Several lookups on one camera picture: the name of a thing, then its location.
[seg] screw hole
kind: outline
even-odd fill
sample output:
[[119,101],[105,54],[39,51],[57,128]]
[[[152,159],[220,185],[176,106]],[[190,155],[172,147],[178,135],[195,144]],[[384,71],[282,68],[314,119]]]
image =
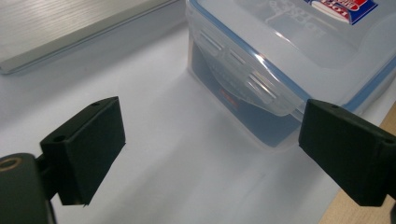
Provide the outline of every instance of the screw hole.
[[55,137],[55,138],[53,139],[53,141],[54,141],[54,142],[62,142],[64,139],[66,139],[66,136],[60,135],[60,136]]
[[12,170],[21,163],[21,158],[9,158],[4,161],[0,161],[0,172]]
[[395,141],[393,141],[393,140],[391,140],[391,139],[385,139],[384,142],[385,142],[386,144],[390,144],[390,145],[395,144]]

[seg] white surface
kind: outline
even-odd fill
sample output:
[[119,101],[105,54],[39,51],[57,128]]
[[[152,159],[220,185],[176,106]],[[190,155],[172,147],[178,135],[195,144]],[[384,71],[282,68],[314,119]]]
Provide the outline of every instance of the white surface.
[[[47,134],[118,95],[127,144],[87,207],[52,200],[60,224],[317,223],[337,191],[299,148],[262,148],[186,72],[177,2],[78,48],[0,76],[0,157],[41,154]],[[382,119],[393,84],[373,108]]]
[[0,70],[9,72],[169,0],[0,2]]

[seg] plastic food container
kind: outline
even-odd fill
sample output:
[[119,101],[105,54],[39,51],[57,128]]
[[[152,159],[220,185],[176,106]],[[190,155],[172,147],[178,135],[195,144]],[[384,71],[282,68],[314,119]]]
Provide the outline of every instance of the plastic food container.
[[359,114],[395,76],[394,0],[188,0],[187,17],[191,71],[256,135],[309,98]]

